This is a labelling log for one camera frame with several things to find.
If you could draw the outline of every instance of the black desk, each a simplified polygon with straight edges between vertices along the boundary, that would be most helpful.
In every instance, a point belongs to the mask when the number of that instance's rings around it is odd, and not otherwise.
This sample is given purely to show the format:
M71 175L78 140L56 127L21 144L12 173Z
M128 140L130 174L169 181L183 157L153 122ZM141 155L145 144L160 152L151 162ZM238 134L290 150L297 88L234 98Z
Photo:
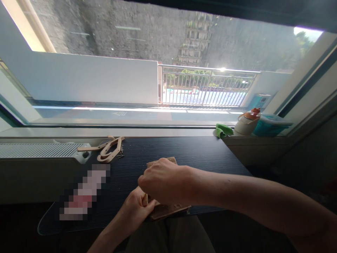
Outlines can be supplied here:
M137 187L137 180L150 161L161 157L176 158L178 165L189 165L198 169L217 173L251 176L224 142L217 137L166 137L166 138L132 138L123 141L124 155L111 162L111 179L102 191L100 202L95 212L87 221L66 221L66 231L74 232L93 228L104 228L117 214L129 193ZM93 152L83 170L98 164ZM193 206L190 215L223 210L217 207ZM57 221L56 205L52 205L41 219L38 232L41 235L60 233L64 221Z

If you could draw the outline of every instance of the plastic basket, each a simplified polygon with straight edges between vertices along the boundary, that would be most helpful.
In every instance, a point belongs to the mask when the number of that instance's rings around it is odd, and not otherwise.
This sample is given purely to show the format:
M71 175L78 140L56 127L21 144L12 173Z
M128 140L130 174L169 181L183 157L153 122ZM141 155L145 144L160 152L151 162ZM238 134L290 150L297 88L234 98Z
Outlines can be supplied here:
M291 125L291 122L287 122L277 115L264 114L261 115L253 134L257 136L275 137Z

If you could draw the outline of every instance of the right hand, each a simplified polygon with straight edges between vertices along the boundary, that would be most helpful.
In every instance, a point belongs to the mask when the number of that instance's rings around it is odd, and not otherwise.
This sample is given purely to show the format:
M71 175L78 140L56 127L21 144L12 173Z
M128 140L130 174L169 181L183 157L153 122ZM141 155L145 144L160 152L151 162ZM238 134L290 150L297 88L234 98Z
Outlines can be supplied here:
M144 171L138 185L161 204L189 204L193 170L161 158Z

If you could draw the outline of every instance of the wooden parts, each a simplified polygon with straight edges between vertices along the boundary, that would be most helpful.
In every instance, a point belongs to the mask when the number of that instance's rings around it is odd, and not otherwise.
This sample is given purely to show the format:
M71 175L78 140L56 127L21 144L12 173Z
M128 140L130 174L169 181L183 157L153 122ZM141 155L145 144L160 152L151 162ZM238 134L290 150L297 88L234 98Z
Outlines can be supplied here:
M173 162L175 164L177 164L177 161L174 157L169 157L167 158L170 162ZM147 163L147 167L151 167L156 161L153 162L149 162ZM143 206L148 205L148 203L151 201L151 197L148 196L147 194L145 195L145 197L143 198L142 204ZM154 210L152 211L152 213L150 214L151 219L153 220L158 220L158 219L162 219L165 218L171 214L183 211L183 210L187 210L189 209L191 206L186 206L186 205L162 205L160 203L157 203L156 206L154 207Z
M158 220L165 218L171 214L187 210L191 206L182 206L182 205L157 205L154 207L153 212L150 214L151 219Z
M119 137L119 138L113 140L112 142L117 141L117 148L114 151L110 152L109 154L102 155L102 152L101 152L101 154L97 156L97 161L99 161L101 163L109 163L109 162L111 162L112 159L114 159L115 156L120 152L120 148L121 148L121 145L122 145L122 140L124 140L124 137Z
M111 135L108 135L108 138L111 138L111 141L112 142L113 140L115 140L115 137L111 136ZM101 150L102 148L104 148L107 144L109 144L110 142L106 142L106 143L103 143L102 145L99 145L97 147L79 147L77 148L77 151L79 152L84 152L84 151L98 151L98 150Z
M99 161L101 163L109 163L120 152L121 146L122 146L122 141L124 140L124 137L122 136L122 137L119 137L119 138L115 139L113 136L108 135L108 138L111 138L111 141L109 141L107 143L104 143L102 145L99 145L97 147L77 148L77 151L79 151L79 152L98 151L98 150L102 149L101 153L97 157L97 161ZM117 144L117 148L114 151L107 154L109 149L115 144Z

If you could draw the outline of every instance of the window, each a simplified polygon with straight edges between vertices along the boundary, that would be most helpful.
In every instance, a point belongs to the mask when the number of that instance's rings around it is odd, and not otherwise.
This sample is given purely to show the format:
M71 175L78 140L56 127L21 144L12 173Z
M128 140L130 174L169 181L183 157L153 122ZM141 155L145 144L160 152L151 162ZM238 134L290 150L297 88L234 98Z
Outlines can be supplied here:
M2 3L1 103L25 125L233 126L291 99L334 36L122 0Z

